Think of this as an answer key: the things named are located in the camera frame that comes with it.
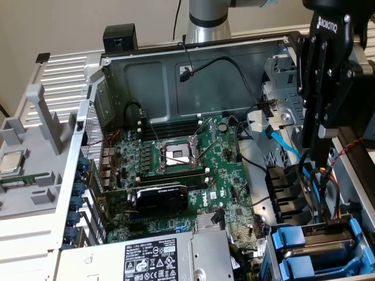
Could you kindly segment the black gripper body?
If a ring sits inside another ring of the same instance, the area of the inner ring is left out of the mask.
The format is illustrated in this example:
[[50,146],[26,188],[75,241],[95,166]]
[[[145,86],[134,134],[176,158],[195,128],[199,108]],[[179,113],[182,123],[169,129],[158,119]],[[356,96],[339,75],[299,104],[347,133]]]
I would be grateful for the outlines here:
[[352,52],[354,37],[358,36],[362,48],[367,44],[367,1],[303,1],[313,11],[309,35],[315,42],[327,42],[336,52],[329,65],[337,70]]

